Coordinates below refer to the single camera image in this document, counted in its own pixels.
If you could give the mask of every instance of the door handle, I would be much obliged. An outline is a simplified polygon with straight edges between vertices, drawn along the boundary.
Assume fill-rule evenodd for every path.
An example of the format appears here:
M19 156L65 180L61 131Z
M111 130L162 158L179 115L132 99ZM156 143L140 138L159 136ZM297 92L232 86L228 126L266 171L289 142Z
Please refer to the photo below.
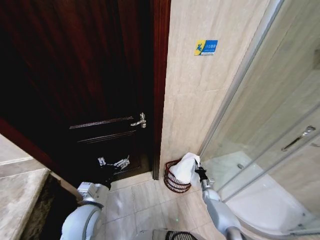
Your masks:
M131 123L130 126L137 126L141 124L141 127L143 129L145 129L147 127L147 120L146 120L146 116L145 114L142 112L140 113L140 121L137 121L137 122L134 122L134 123Z
M316 128L314 126L307 126L306 129L304 130L304 132L298 136L295 140L293 140L292 142L290 142L287 146L281 148L282 152L285 152L288 150L288 148L290 148L292 145L294 145L296 142L298 142L300 139L303 139L304 137L308 136L311 132L313 132L314 130L316 130Z

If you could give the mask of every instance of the dark wooden door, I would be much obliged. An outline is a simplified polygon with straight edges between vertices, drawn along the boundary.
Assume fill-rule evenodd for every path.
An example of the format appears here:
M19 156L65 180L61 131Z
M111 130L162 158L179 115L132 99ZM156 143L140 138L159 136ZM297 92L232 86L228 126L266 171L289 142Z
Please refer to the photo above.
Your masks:
M152 1L0 2L1 115L61 172L101 182L152 168ZM146 116L146 128L131 123Z

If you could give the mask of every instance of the wooden door frame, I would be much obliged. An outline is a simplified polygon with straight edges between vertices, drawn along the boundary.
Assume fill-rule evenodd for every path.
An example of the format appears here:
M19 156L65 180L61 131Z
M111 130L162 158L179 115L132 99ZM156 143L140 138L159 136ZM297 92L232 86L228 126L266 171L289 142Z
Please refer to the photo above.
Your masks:
M159 179L162 125L165 105L171 0L153 1L154 158L152 177Z
M167 73L168 38L170 25L171 0L152 0L153 16L153 165L152 177L159 179L162 125L165 102L165 86ZM73 172L65 172L44 151L30 139L0 117L0 132L11 142L37 159L47 168L60 175L69 183L76 185L80 179Z

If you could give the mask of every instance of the marble countertop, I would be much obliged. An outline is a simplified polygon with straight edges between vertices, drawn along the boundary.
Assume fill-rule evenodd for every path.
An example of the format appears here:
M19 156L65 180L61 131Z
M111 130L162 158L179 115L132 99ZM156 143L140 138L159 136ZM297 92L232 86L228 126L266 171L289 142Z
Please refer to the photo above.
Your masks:
M1 239L20 239L48 175L44 168L0 178Z

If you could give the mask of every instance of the white shower base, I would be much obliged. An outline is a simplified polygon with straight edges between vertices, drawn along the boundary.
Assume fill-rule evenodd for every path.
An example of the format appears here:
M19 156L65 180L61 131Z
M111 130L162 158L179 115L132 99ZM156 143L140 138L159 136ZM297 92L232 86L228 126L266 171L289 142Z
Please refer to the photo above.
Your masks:
M238 151L204 161L208 174L216 180L218 190L232 176L240 171L237 164L246 166L251 159ZM220 192L222 200L244 186L263 172L257 164L252 164ZM314 216L290 193L268 174L242 190L226 202L236 216L250 227L268 235L288 235Z

